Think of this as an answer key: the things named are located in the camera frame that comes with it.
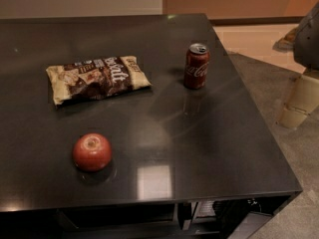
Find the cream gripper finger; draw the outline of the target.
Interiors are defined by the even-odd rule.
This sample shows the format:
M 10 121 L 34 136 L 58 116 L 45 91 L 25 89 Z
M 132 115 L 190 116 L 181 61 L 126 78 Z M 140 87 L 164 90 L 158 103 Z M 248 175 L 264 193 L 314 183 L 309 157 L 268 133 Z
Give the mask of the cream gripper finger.
M 299 127 L 318 106 L 319 72 L 305 71 L 294 81 L 278 123 L 288 128 Z

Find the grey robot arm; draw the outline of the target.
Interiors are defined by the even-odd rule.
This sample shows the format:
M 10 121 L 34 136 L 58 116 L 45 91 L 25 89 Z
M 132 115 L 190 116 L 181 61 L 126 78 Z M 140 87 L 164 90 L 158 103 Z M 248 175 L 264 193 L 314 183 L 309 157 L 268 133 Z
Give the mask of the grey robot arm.
M 305 71 L 293 82 L 277 121 L 289 128 L 299 127 L 319 106 L 319 2 L 297 28 L 293 55 Z

